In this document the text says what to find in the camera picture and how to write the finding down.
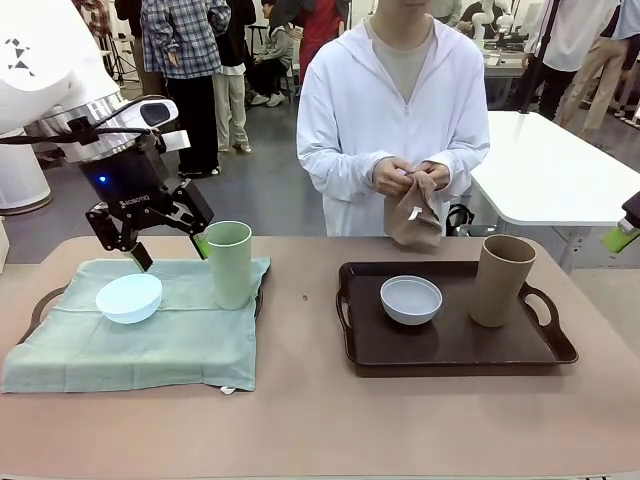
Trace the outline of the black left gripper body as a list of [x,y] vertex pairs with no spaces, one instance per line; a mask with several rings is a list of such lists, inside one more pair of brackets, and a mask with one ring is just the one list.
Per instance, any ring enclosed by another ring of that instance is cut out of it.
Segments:
[[139,209],[173,212],[171,194],[165,185],[168,171],[155,146],[135,144],[110,157],[83,162],[80,171],[100,199],[85,214],[88,220],[123,220],[130,210]]

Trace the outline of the person's left hand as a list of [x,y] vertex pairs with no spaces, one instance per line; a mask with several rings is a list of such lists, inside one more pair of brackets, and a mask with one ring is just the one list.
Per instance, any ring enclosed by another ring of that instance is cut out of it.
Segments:
[[450,170],[444,164],[424,161],[417,167],[417,170],[425,172],[435,183],[437,190],[444,189],[450,183]]

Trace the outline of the person's right hand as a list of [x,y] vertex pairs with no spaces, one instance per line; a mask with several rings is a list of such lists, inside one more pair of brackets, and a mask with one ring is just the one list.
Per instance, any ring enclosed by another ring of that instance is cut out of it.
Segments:
[[399,157],[379,160],[372,171],[374,190],[385,196],[403,196],[411,188],[413,166]]

